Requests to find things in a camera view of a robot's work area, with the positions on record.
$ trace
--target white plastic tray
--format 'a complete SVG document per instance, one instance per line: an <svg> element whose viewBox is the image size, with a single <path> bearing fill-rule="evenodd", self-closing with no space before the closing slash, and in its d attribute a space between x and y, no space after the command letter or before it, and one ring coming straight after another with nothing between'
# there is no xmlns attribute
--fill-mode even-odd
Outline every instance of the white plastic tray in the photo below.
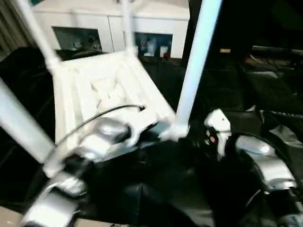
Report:
<svg viewBox="0 0 303 227"><path fill-rule="evenodd" d="M97 113L121 105L143 105L152 110L159 120L173 123L175 112L157 89L137 57L128 52L116 52L88 58L64 61L54 72L56 108L56 142L76 126ZM123 91L119 98L110 98L99 105L95 85L101 93L112 93L113 81ZM111 117L120 118L133 114L134 108L114 111ZM77 135L68 140L71 150L78 145Z"/></svg>

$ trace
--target silver metal part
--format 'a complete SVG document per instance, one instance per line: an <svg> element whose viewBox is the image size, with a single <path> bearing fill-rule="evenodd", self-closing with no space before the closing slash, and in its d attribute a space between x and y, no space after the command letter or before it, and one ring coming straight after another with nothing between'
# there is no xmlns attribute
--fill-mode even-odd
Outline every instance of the silver metal part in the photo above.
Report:
<svg viewBox="0 0 303 227"><path fill-rule="evenodd" d="M67 227L78 204L68 197L55 192L44 194L24 216L21 226Z"/></svg>
<svg viewBox="0 0 303 227"><path fill-rule="evenodd" d="M104 160L109 152L121 147L120 137L126 135L129 128L122 122L101 118L95 129L79 145L76 153L88 160Z"/></svg>
<svg viewBox="0 0 303 227"><path fill-rule="evenodd" d="M231 123L222 112L222 110L217 109L212 111L204 121L206 127L213 127L218 133L218 159L220 160L225 156L225 145L228 138L232 135L231 133Z"/></svg>
<svg viewBox="0 0 303 227"><path fill-rule="evenodd" d="M65 192L71 197L80 196L86 193L85 183L67 172L60 172L51 179L47 185L55 185L56 188Z"/></svg>
<svg viewBox="0 0 303 227"><path fill-rule="evenodd" d="M21 226L67 227L78 209L78 203L73 198L85 191L86 185L82 180L60 172L46 184L25 214Z"/></svg>
<svg viewBox="0 0 303 227"><path fill-rule="evenodd" d="M235 144L238 152L246 152L258 168L258 175L268 191L296 187L287 165L266 142L252 136L240 136Z"/></svg>

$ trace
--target white plastic frame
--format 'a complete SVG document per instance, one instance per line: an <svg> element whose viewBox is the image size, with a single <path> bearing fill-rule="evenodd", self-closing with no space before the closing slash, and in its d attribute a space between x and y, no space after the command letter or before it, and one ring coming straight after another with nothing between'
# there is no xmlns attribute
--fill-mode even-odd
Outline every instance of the white plastic frame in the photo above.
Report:
<svg viewBox="0 0 303 227"><path fill-rule="evenodd" d="M41 28L37 24L35 17L33 16L29 2L27 0L16 0L16 1L28 23L28 26L32 32L34 39L36 40L40 50L42 51L45 57L46 65L53 75L55 105L56 107L58 106L64 107L63 109L56 108L56 125L59 125L60 127L64 125L65 133L67 133L69 130L71 130L71 128L74 126L76 122L75 114L72 113L73 109L68 109L68 108L66 109L66 107L70 105L70 103L73 103L72 91L71 91L71 87L69 86L70 84L69 75L71 72L69 72L67 67L64 67L62 65L61 61L56 56L55 52L51 49L49 43L47 42L46 37L44 36ZM173 122L170 132L168 133L169 136L174 137L176 139L180 137L185 137L187 135L189 116L194 103L194 99L196 97L197 87L202 75L202 71L206 61L208 49L211 43L211 39L214 32L215 23L219 14L221 3L222 0L204 0L200 9L198 24L195 32L195 38L194 38L192 51L190 54L186 76L185 76L185 80L180 96L180 101L178 105L177 118ZM138 66L138 63L136 62L138 60L133 55L134 49L132 46L134 39L132 33L130 13L128 10L128 0L123 0L123 13L124 13L124 26L126 31L125 33L126 45L127 45L126 48L128 53L126 55L127 56L126 61L129 61L128 63L130 64L131 67L135 68L135 71L137 72L144 71L144 69ZM150 78L149 80L147 78L148 76L146 76L145 74L143 81L145 81L148 86L148 84L150 83L149 81ZM153 108L155 109L157 109L157 105L158 105L157 102L162 102L165 105L165 100L162 99L163 98L162 96L161 96L162 98L160 98L160 96L155 98L155 102L151 102ZM5 117L5 114L9 114L8 111L9 110L2 108L0 111L0 116ZM16 122L16 123L13 122L12 125L15 125L17 127L21 125L21 127L24 127L24 125L32 124L33 128L35 129L34 130L35 135L37 137L44 138L45 141L49 140L49 138L44 134L42 130L39 130L38 127L34 127L33 122L29 121L28 117L25 116L25 113L23 113L21 110L15 108L15 109L11 109L10 111L13 112L11 114L19 114L20 116L24 116L24 118L21 118L22 122ZM36 140L36 138L33 138L33 135L31 135L30 133L24 133L24 135L20 135L20 133L16 130L10 130L7 132L12 137L14 137L31 155L37 152L35 146L32 146L32 144L35 143L31 144L27 142L27 141ZM43 152L46 157L50 151L41 150L40 152Z"/></svg>

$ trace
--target white cabinet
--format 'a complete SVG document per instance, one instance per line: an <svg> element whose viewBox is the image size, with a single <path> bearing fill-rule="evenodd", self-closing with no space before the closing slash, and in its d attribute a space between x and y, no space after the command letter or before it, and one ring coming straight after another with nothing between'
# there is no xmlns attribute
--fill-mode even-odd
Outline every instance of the white cabinet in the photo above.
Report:
<svg viewBox="0 0 303 227"><path fill-rule="evenodd" d="M135 0L139 54L182 58L189 21L187 0ZM34 12L54 49L125 49L121 6L116 0L44 0Z"/></svg>

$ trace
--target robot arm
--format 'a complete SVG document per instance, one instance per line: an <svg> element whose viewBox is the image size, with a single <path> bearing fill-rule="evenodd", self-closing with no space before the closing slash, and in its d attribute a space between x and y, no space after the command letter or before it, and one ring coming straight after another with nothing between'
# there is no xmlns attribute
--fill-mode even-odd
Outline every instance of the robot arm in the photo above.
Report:
<svg viewBox="0 0 303 227"><path fill-rule="evenodd" d="M267 204L278 226L302 226L303 206L293 193L296 180L286 163L277 156L276 150L265 141L248 135L240 135L232 144L227 143L230 123L221 110L215 110L205 120L207 140L213 146L220 161L232 147L236 157L251 171L265 194Z"/></svg>
<svg viewBox="0 0 303 227"><path fill-rule="evenodd" d="M145 110L136 123L125 124L111 118L100 118L79 146L62 163L63 168L49 180L21 221L22 227L69 227L85 203L85 174L95 164L136 150L140 133L154 125L156 118Z"/></svg>

